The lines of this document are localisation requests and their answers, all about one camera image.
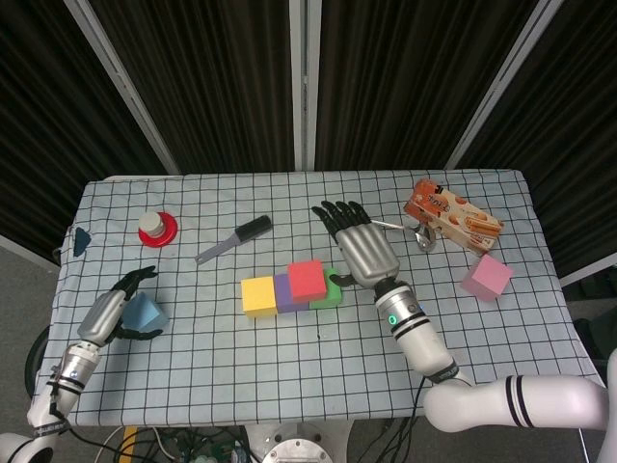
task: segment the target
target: grid tablecloth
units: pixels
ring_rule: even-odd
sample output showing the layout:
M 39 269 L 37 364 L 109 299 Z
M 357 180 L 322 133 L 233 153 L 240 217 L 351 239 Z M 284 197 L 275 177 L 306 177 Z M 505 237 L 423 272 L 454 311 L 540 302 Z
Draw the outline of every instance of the grid tablecloth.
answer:
M 71 419 L 78 424 L 204 424 L 409 416 L 420 376 L 380 321 L 370 290 L 345 289 L 337 310 L 257 320 L 242 314 L 240 280 L 291 261 L 347 267 L 311 205 L 357 201 L 401 223 L 413 185 L 430 177 L 505 223 L 491 255 L 514 269 L 495 302 L 459 282 L 478 257 L 439 238 L 429 255 L 411 233 L 385 231 L 462 370 L 477 383 L 509 374 L 569 373 L 596 381 L 564 302 L 527 184 L 517 171 L 246 174 L 89 183 L 68 230 L 41 371 L 58 363 L 94 299 L 130 270 L 156 265 L 140 288 L 170 317 L 152 341 L 114 340 Z M 142 246 L 146 210 L 176 217 L 173 244 Z M 194 256 L 269 214 L 274 230 L 199 268 Z M 73 256 L 77 227 L 92 237 Z

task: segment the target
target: green foam cube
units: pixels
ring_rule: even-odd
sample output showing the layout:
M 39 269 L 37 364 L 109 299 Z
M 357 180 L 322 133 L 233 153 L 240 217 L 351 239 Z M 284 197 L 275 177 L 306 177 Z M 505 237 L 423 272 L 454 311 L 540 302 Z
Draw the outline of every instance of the green foam cube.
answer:
M 331 275 L 338 275 L 338 272 L 333 268 L 329 268 L 324 272 L 324 278 L 326 279 L 326 286 L 328 287 L 328 294 L 325 299 L 318 301 L 310 301 L 308 304 L 311 309 L 331 309 L 336 307 L 343 299 L 340 286 L 335 285 L 331 280 Z

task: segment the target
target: purple foam cube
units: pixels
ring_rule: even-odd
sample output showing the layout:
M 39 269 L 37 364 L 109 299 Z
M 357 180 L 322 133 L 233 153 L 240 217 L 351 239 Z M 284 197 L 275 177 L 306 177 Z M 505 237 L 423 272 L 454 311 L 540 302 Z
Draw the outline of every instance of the purple foam cube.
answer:
M 277 310 L 279 313 L 307 311 L 308 302 L 293 302 L 291 285 L 286 274 L 274 276 L 274 292 L 277 295 Z

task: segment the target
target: pink foam cube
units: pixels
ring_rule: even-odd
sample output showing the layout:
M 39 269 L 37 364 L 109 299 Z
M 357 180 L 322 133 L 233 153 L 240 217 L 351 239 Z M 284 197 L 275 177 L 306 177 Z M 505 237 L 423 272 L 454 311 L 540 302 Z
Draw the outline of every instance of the pink foam cube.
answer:
M 485 254 L 461 282 L 461 288 L 482 301 L 492 301 L 508 284 L 514 271 L 500 261 Z

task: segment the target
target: gray floor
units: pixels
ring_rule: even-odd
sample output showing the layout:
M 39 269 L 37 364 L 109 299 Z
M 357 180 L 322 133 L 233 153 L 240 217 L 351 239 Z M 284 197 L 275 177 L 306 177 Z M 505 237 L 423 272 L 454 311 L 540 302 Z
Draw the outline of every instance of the gray floor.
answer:
M 0 432 L 30 433 L 26 422 L 29 399 L 23 387 L 23 364 L 30 345 L 48 324 L 56 276 L 0 248 L 0 294 L 2 331 L 0 348 L 0 390 L 4 403 L 0 407 Z M 573 317 L 594 316 L 614 307 L 610 303 L 576 303 Z M 348 445 L 348 461 L 356 462 L 368 443 L 384 429 L 383 421 L 356 422 Z M 111 428 L 80 428 L 84 436 L 102 442 Z M 603 434 L 585 432 L 585 440 L 594 461 Z M 362 462 L 373 462 L 381 451 L 374 446 Z M 66 463 L 93 461 L 96 449 L 77 442 L 72 436 L 60 439 L 56 459 Z M 111 461 L 107 455 L 103 461 Z M 412 451 L 408 461 L 420 462 L 582 462 L 577 432 L 572 430 L 515 429 L 481 427 L 457 434 L 445 434 L 420 419 L 414 429 Z

